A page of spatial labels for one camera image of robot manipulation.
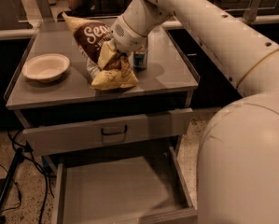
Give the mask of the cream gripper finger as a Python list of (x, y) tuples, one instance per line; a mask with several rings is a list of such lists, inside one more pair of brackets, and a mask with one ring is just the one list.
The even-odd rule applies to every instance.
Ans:
[(105, 41), (102, 45), (100, 56), (98, 59), (98, 65), (101, 69), (113, 60), (118, 54), (118, 50), (114, 40)]

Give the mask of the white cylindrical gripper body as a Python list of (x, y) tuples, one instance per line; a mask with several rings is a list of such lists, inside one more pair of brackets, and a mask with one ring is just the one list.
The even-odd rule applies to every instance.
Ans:
[(140, 49), (146, 43), (146, 38), (136, 33), (126, 23), (122, 15), (118, 16), (111, 25), (111, 33), (120, 52), (133, 52)]

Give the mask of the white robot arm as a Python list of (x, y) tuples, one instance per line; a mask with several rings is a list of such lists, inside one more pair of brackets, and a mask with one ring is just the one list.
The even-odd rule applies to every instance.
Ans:
[(241, 99), (220, 109), (197, 161), (199, 224), (279, 224), (279, 45), (207, 0), (133, 0), (122, 52), (175, 16)]

